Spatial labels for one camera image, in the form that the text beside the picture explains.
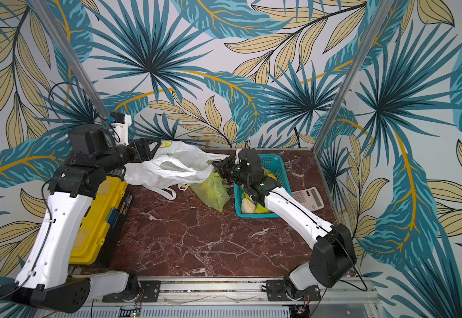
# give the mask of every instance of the wallpaper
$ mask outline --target wallpaper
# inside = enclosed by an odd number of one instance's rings
[[[378,2],[47,0],[131,137],[268,148],[312,146]],[[28,2],[0,0],[0,284],[36,239],[67,130],[100,121]],[[0,316],[30,313],[0,301]]]
[[[462,1],[385,22],[318,160],[387,316],[462,317]]]

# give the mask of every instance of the blue basket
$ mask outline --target blue basket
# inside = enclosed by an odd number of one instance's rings
[[[279,155],[260,155],[261,166],[265,169],[270,170],[275,175],[277,181],[286,189],[291,195],[290,184],[287,181],[286,170],[284,169],[284,162],[282,157]],[[234,207],[236,214],[242,218],[247,219],[266,219],[266,218],[278,218],[279,216],[275,213],[264,213],[264,214],[242,214],[242,194],[243,190],[240,186],[234,185]]]

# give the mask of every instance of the red marble surface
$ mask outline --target red marble surface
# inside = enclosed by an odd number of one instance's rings
[[[282,156],[292,191],[315,186],[325,204],[316,214],[335,223],[312,152],[260,153]],[[223,213],[204,205],[191,189],[176,189],[173,201],[142,186],[131,186],[131,192],[129,215],[105,270],[135,270],[139,276],[284,276],[310,258],[309,246],[282,219],[240,218],[232,189]]]

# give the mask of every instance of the yellow toolbox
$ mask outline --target yellow toolbox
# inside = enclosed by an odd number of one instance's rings
[[[108,176],[101,183],[77,232],[70,264],[108,265],[131,201],[128,184],[122,179]]]

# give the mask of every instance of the white plastic bag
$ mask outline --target white plastic bag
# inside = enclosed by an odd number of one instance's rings
[[[163,142],[154,158],[142,163],[126,164],[125,181],[131,185],[162,194],[168,200],[176,198],[173,185],[202,183],[213,170],[211,160],[222,160],[227,155],[209,154],[184,142]]]

